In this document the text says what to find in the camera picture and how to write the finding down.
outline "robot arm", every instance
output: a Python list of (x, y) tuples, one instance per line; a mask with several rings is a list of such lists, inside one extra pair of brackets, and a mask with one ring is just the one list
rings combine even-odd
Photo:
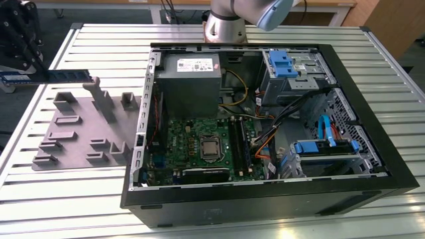
[(206, 25), (208, 42), (244, 42), (245, 20), (265, 31), (284, 21), (301, 0), (212, 0), (212, 14)]

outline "blue plastic latch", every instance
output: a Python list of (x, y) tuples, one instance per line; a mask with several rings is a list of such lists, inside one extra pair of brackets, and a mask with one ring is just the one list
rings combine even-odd
[(281, 159), (281, 162), (279, 164), (279, 168), (281, 168), (285, 165), (287, 161), (288, 161), (288, 155), (285, 155), (284, 158)]
[(353, 147), (355, 152), (357, 153), (360, 150), (360, 146), (359, 146), (359, 143), (356, 140), (352, 140), (352, 147)]
[(319, 152), (316, 142), (299, 142), (299, 144), (301, 145), (304, 153), (317, 153)]
[(299, 143), (296, 143), (296, 144), (293, 145), (293, 147), (295, 147), (296, 153), (301, 153), (301, 152), (303, 152), (303, 148), (301, 148), (301, 145), (300, 145)]
[(271, 51), (269, 62), (273, 66), (276, 77), (299, 76), (299, 72), (292, 67), (292, 59), (285, 51)]

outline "ram slot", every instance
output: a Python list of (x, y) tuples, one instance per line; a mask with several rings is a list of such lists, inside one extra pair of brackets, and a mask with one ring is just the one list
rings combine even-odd
[(244, 134), (243, 121), (231, 119), (230, 121), (230, 141), (234, 157), (234, 169), (237, 176), (244, 176), (248, 172), (247, 154), (249, 156), (249, 148), (247, 144), (247, 138)]
[(244, 152), (244, 172), (252, 172), (252, 168), (251, 168), (251, 155), (249, 155), (249, 142), (248, 142), (248, 138), (247, 138), (247, 130), (245, 130), (245, 126), (244, 126), (244, 120), (240, 120), (240, 129), (241, 129), (241, 136), (243, 136), (243, 152)]

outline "green circuit board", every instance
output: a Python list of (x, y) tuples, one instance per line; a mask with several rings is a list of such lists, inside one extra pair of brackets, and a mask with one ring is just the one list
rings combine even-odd
[[(244, 126), (247, 138), (255, 137), (255, 127), (251, 119), (244, 122)], [(212, 137), (220, 141), (222, 156), (215, 162), (208, 162), (202, 157), (202, 140)], [(231, 171), (230, 182), (264, 179), (261, 162), (252, 166), (251, 173), (245, 173), (245, 175), (235, 174), (228, 119), (170, 120), (168, 151), (163, 160), (166, 161), (164, 169), (156, 172), (156, 180), (160, 185), (174, 185), (174, 171), (171, 169), (194, 167), (219, 166), (228, 168)]]

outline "aluminum table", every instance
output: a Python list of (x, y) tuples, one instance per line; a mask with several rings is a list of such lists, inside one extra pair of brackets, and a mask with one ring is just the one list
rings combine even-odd
[[(90, 69), (111, 96), (143, 94), (151, 42), (202, 42), (203, 27), (86, 24), (72, 29), (51, 69)], [(31, 161), (52, 120), (58, 92), (88, 97), (82, 84), (42, 85), (0, 157), (0, 238), (424, 238), (424, 93), (372, 33), (348, 27), (247, 28), (252, 43), (332, 44), (421, 187), (328, 217), (150, 229), (120, 209), (124, 167), (35, 172)]]

